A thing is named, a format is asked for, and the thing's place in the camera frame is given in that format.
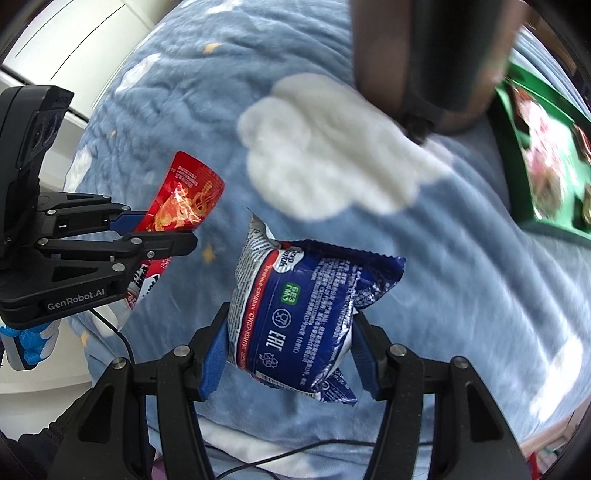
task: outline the recycling symbol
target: recycling symbol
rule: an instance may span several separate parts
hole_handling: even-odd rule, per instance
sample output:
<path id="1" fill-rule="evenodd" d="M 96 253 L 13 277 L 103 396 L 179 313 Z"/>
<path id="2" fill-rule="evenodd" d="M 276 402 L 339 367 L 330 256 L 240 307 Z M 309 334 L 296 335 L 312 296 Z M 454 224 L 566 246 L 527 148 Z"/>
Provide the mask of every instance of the recycling symbol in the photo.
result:
<path id="1" fill-rule="evenodd" d="M 279 364 L 277 358 L 275 358 L 275 355 L 272 353 L 264 353 L 263 355 L 259 355 L 259 358 L 261 359 L 262 364 L 267 368 L 275 368 Z"/>

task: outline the black cable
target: black cable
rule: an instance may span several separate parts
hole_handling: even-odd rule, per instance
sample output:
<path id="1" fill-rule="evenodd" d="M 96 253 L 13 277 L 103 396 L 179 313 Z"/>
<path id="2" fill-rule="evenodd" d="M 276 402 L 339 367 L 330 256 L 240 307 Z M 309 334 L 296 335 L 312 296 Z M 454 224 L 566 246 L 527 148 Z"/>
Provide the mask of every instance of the black cable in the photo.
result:
<path id="1" fill-rule="evenodd" d="M 211 450 L 216 450 L 218 452 L 222 452 L 224 455 L 229 455 L 227 451 L 222 450 L 221 448 L 214 447 L 213 445 L 206 445 L 205 448 L 211 448 Z M 259 468 L 259 470 L 263 473 L 269 475 L 273 480 L 281 480 L 276 473 L 270 472 L 269 470 L 265 470 L 264 468 Z"/>
<path id="2" fill-rule="evenodd" d="M 91 312 L 91 314 L 93 314 L 96 318 L 98 318 L 101 322 L 107 325 L 107 327 L 109 327 L 111 330 L 115 332 L 115 335 L 118 336 L 121 339 L 121 341 L 125 344 L 125 349 L 127 350 L 127 355 L 129 356 L 129 361 L 131 362 L 131 365 L 135 365 L 134 353 L 131 350 L 131 345 L 127 341 L 127 338 L 125 338 L 125 335 L 123 335 L 123 333 L 117 330 L 109 320 L 103 317 L 95 309 L 89 309 L 89 312 Z"/>
<path id="3" fill-rule="evenodd" d="M 216 480 L 222 480 L 222 478 L 225 478 L 228 475 L 231 475 L 236 472 L 240 472 L 242 470 L 246 470 L 247 468 L 253 468 L 253 467 L 257 467 L 259 465 L 262 465 L 263 463 L 274 462 L 275 460 L 281 460 L 282 458 L 289 457 L 290 455 L 295 455 L 296 453 L 305 452 L 306 450 L 310 450 L 312 448 L 322 447 L 323 445 L 355 445 L 355 446 L 359 446 L 359 447 L 374 447 L 375 443 L 360 442 L 358 440 L 336 440 L 336 439 L 335 440 L 322 440 L 321 442 L 312 443 L 310 445 L 306 445 L 305 447 L 300 447 L 298 449 L 282 453 L 281 455 L 276 455 L 274 457 L 265 458 L 265 459 L 259 460 L 257 462 L 245 463 L 244 465 L 230 468 L 230 470 L 226 470 L 225 472 L 220 473 L 216 477 Z M 419 447 L 432 446 L 433 442 L 420 442 L 418 445 L 419 445 Z M 214 448 L 216 450 L 220 450 L 223 452 L 222 449 L 219 449 L 217 447 L 211 447 L 211 448 Z M 264 470 L 264 471 L 266 473 L 268 473 L 269 475 L 271 475 L 275 480 L 280 480 L 276 476 L 276 474 L 274 474 L 273 472 L 270 472 L 269 470 Z"/>

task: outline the blue and white object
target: blue and white object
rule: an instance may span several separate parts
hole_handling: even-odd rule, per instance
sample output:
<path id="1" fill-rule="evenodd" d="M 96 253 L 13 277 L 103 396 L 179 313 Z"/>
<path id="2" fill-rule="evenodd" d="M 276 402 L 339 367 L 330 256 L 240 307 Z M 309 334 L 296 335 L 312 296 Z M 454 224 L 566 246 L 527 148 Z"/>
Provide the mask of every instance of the blue and white object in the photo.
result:
<path id="1" fill-rule="evenodd" d="M 15 330 L 0 319 L 0 342 L 12 369 L 26 370 L 49 357 L 56 346 L 59 326 L 60 320 L 56 320 L 27 330 Z"/>
<path id="2" fill-rule="evenodd" d="M 270 387 L 357 403 L 338 366 L 355 310 L 402 278 L 406 260 L 321 242 L 278 242 L 253 216 L 228 311 L 230 361 Z"/>

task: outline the blue blanket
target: blue blanket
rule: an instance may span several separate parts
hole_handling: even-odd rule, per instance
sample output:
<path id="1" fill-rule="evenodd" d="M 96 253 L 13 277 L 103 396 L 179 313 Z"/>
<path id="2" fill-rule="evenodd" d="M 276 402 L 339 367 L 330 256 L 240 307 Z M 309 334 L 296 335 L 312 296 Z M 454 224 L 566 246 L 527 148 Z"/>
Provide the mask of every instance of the blue blanket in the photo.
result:
<path id="1" fill-rule="evenodd" d="M 311 238 L 407 257 L 402 282 L 366 311 L 421 356 L 469 358 L 518 440 L 569 415 L 591 393 L 587 293 L 591 251 L 521 231 L 509 215 L 488 121 L 425 148 L 352 85 L 344 0 L 186 0 L 129 57 L 93 114 L 66 190 L 134 209 L 154 198 L 176 151 L 214 169 L 226 190 L 124 324 L 138 362 L 187 343 L 230 299 L 250 210 L 277 238 Z M 568 78 L 522 32 L 513 61 L 586 114 Z M 89 314 L 70 319 L 96 380 L 124 346 Z M 196 406 L 216 473 L 324 439 L 374 441 L 384 405 L 356 406 L 273 390 L 228 365 Z M 432 404 L 424 416 L 430 437 Z M 155 401 L 151 441 L 160 447 Z M 370 451 L 327 446 L 266 468 L 296 478 L 359 479 Z M 428 449 L 417 461 L 425 475 Z M 261 471 L 238 478 L 264 478 Z"/>

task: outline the blue gripper pad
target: blue gripper pad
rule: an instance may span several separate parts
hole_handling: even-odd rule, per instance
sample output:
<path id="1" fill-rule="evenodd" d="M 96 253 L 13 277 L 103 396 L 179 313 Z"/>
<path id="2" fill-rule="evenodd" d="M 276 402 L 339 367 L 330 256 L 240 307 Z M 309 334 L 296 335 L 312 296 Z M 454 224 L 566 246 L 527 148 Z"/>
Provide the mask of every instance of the blue gripper pad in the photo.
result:
<path id="1" fill-rule="evenodd" d="M 353 322 L 353 339 L 351 353 L 355 360 L 357 372 L 361 378 L 363 389 L 368 391 L 373 399 L 376 399 L 380 391 L 378 382 L 378 364 L 371 353 L 369 343 L 362 329 Z"/>
<path id="2" fill-rule="evenodd" d="M 129 212 L 119 215 L 117 220 L 111 222 L 111 230 L 120 235 L 133 232 L 144 218 L 146 212 Z"/>
<path id="3" fill-rule="evenodd" d="M 200 392 L 204 400 L 217 390 L 228 359 L 228 351 L 228 324 L 224 321 L 203 362 L 203 380 Z"/>

